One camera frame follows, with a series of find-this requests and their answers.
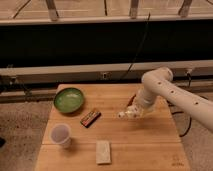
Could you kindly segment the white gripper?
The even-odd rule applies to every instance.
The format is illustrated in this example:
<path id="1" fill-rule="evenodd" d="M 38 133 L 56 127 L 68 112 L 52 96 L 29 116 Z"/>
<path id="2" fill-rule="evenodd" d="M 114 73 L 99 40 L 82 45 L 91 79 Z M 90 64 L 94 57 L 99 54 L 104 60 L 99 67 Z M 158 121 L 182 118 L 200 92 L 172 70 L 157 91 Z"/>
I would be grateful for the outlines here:
<path id="1" fill-rule="evenodd" d="M 145 115 L 147 115 L 148 113 L 152 112 L 154 110 L 154 105 L 142 105 L 140 104 L 138 101 L 135 101 L 133 103 L 134 107 L 135 107 L 135 116 L 137 117 L 144 117 Z"/>

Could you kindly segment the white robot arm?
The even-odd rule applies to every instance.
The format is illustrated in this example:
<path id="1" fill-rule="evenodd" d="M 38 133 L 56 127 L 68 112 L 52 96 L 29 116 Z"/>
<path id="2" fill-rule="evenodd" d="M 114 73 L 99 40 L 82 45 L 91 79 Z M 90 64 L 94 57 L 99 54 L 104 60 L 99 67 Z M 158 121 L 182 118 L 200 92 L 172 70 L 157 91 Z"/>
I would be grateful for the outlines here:
<path id="1" fill-rule="evenodd" d="M 167 67 L 146 72 L 141 78 L 142 88 L 134 102 L 146 110 L 154 105 L 160 95 L 213 132 L 213 102 L 175 86 L 172 79 L 173 73 Z"/>

